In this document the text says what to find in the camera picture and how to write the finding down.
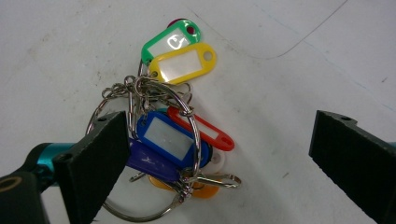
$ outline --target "purple key tag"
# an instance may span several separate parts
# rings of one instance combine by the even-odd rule
[[[165,182],[180,179],[177,167],[168,159],[133,138],[130,138],[130,143],[131,156],[127,166]]]

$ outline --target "key tag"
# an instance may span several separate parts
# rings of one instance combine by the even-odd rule
[[[201,169],[204,174],[216,174],[221,171],[225,163],[225,152],[217,148],[213,148],[212,159]]]
[[[152,185],[154,185],[159,189],[172,190],[171,188],[166,186],[162,181],[158,180],[153,176],[149,176],[148,180]],[[194,191],[192,192],[192,197],[202,198],[202,199],[211,198],[219,191],[219,187],[205,185],[202,183],[194,183],[192,185],[192,188],[194,189]]]
[[[165,114],[157,111],[148,112],[147,116],[139,119],[136,130],[143,144],[173,162],[178,168],[192,167],[194,163],[192,134]],[[201,141],[200,167],[209,162],[210,154],[207,143]]]
[[[161,82],[179,84],[210,72],[216,52],[205,43],[196,43],[155,57],[148,70]]]
[[[189,121],[187,118],[179,114],[179,110],[173,106],[169,106],[167,110],[169,118],[180,125],[181,127],[191,130]],[[231,151],[234,148],[233,139],[222,130],[216,128],[209,122],[201,119],[197,115],[194,115],[198,129],[200,130],[201,138],[208,144],[221,149],[223,151]]]
[[[130,138],[130,143],[131,156],[127,166],[165,182],[180,179],[180,173],[172,162],[133,138]]]
[[[142,61],[148,65],[156,56],[198,43],[201,32],[198,26],[189,20],[179,20],[156,35],[142,48]]]

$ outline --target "keychain bundle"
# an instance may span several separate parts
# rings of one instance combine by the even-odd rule
[[[194,115],[189,105],[191,85],[186,81],[211,71],[217,59],[200,40],[195,23],[173,21],[143,46],[138,75],[104,89],[104,100],[92,114],[86,133],[110,100],[127,98],[131,156],[126,165],[141,172],[130,181],[148,175],[152,185],[177,193],[168,206],[149,217],[126,216],[104,204],[121,219],[151,221],[191,196],[209,198],[219,188],[237,189],[241,184],[235,175],[219,174],[225,152],[234,148],[233,139]]]

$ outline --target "green key tag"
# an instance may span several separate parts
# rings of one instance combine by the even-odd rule
[[[148,65],[160,54],[198,43],[201,33],[192,21],[180,20],[152,38],[142,48],[142,61]]]

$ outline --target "metal key ring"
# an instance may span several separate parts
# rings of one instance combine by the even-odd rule
[[[120,90],[120,86],[113,86],[111,88],[111,90],[116,90],[117,92],[114,94],[113,92],[109,93],[106,95],[106,98],[99,104],[99,106],[95,109],[95,111],[92,114],[92,117],[90,119],[90,123],[87,127],[87,131],[86,134],[88,134],[94,127],[92,125],[92,121],[97,119],[99,117],[99,114],[101,113],[101,111],[104,109],[104,107],[107,105],[107,103],[110,100],[116,99],[118,97],[124,97],[125,93],[128,93],[128,87],[126,87],[128,83],[128,79],[125,78],[125,90],[126,91],[121,91]],[[163,91],[167,94],[169,94],[170,96],[172,96],[175,101],[177,102],[177,104],[179,104],[180,108],[182,109],[183,116],[186,116],[189,120],[189,123],[191,125],[191,129],[193,130],[193,140],[194,140],[194,164],[192,166],[192,177],[196,177],[199,174],[199,165],[200,165],[200,160],[201,160],[201,138],[200,138],[200,133],[195,121],[195,118],[193,116],[193,111],[191,110],[191,108],[189,107],[189,105],[183,101],[183,99],[181,99],[177,93],[172,90],[170,87],[163,85],[162,83],[153,80],[152,78],[148,78],[148,77],[138,77],[134,80],[134,89],[136,91],[138,91],[136,85],[139,85],[139,87],[142,86],[146,86],[146,87],[151,87],[151,88],[155,88],[159,91]],[[181,205],[182,203],[184,203],[185,199],[190,198],[191,193],[193,191],[192,189],[192,182],[191,183],[184,183],[181,181],[178,181],[176,183],[167,183],[167,185],[172,188],[173,190],[175,190],[177,192],[177,195],[175,196],[174,200],[168,205],[166,206],[163,210],[161,210],[160,212],[152,215],[152,216],[148,216],[148,217],[131,217],[131,216],[127,216],[119,211],[117,211],[114,207],[112,207],[109,203],[108,200],[106,200],[103,204],[103,207],[110,212],[111,214],[113,214],[116,217],[119,217],[123,220],[126,221],[132,221],[132,222],[147,222],[147,221],[151,221],[151,220],[155,220],[157,218],[160,218],[164,215],[166,215],[167,213],[169,213],[170,211],[172,211],[174,208],[176,208],[177,206]]]

